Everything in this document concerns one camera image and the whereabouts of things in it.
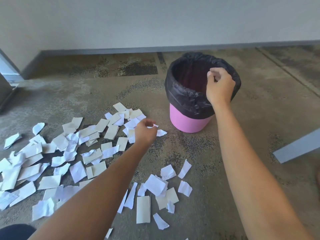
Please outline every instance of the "right hand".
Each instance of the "right hand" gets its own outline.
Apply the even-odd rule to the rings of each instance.
[[[151,146],[156,139],[158,128],[156,126],[147,128],[147,126],[151,127],[155,123],[155,121],[147,118],[140,121],[136,128],[134,128],[135,143],[142,143],[144,145]]]
[[[229,106],[231,96],[236,82],[232,80],[230,74],[224,68],[210,68],[207,73],[207,99],[212,104],[213,109]]]

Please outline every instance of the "trash can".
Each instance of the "trash can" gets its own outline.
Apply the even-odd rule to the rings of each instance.
[[[170,120],[178,130],[196,133],[212,119],[214,109],[206,97],[206,88],[207,72],[214,67],[226,69],[235,81],[232,100],[240,89],[241,80],[225,60],[189,52],[170,64],[164,87],[170,102]]]

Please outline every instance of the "stained concrete floor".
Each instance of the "stained concrete floor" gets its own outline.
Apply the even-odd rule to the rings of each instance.
[[[274,48],[274,51],[277,49],[280,52],[282,48]],[[310,52],[312,56],[312,50],[300,49],[299,52]],[[280,164],[272,152],[320,127],[320,98],[257,49],[203,52],[225,59],[238,71],[242,87],[232,101],[235,116],[303,224],[319,238],[320,204],[315,173],[320,165],[320,150],[285,164]],[[40,134],[50,142],[62,133],[61,125],[70,122],[72,117],[84,117],[82,129],[96,124],[106,112],[115,112],[112,105],[121,101],[127,108],[140,108],[168,132],[157,138],[143,157],[132,182],[144,182],[150,173],[159,174],[168,164],[178,172],[187,158],[192,168],[184,180],[193,191],[189,198],[178,195],[180,202],[176,204],[175,214],[157,210],[156,200],[151,196],[151,214],[158,212],[170,225],[163,231],[158,230],[154,220],[150,224],[135,224],[135,200],[133,210],[125,208],[122,214],[117,214],[111,239],[247,239],[223,167],[216,119],[195,134],[182,133],[170,123],[164,80],[169,64],[183,53],[47,58],[31,80],[20,83],[20,90],[0,116],[0,147],[8,136],[17,132],[23,134],[23,139],[10,150],[0,151],[0,158],[25,146],[32,137],[32,126],[38,122],[46,123]],[[314,69],[320,70],[318,58],[310,59],[314,61]],[[315,83],[319,81],[309,78],[308,73],[302,72],[301,76],[313,79]],[[123,135],[120,129],[117,137]],[[99,148],[107,141],[103,136],[104,133],[90,148],[83,144],[78,153]],[[118,156],[107,160],[107,165]],[[52,157],[45,154],[42,162],[49,162]],[[177,177],[173,178],[169,186],[178,190],[179,181]],[[62,177],[62,184],[73,184],[69,172]],[[0,227],[14,223],[38,227],[44,219],[31,222],[31,208],[43,194],[44,191],[37,191],[0,212]]]

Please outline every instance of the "right arm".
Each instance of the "right arm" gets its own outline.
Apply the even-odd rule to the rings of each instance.
[[[216,114],[226,175],[247,237],[313,239],[234,117],[230,108],[234,85],[225,69],[208,72],[207,98]]]

